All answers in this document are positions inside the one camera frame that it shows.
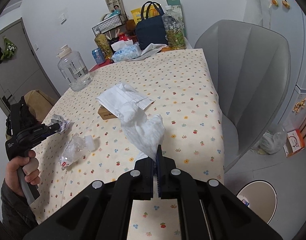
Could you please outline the person's left hand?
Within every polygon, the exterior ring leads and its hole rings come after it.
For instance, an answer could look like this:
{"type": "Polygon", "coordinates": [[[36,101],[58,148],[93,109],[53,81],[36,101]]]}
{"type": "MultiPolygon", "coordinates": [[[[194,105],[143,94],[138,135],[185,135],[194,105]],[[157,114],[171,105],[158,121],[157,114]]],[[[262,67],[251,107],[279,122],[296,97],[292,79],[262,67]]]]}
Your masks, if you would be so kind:
{"type": "Polygon", "coordinates": [[[17,195],[24,197],[22,185],[37,186],[41,182],[38,160],[33,150],[27,157],[17,156],[6,166],[5,183],[17,195]]]}

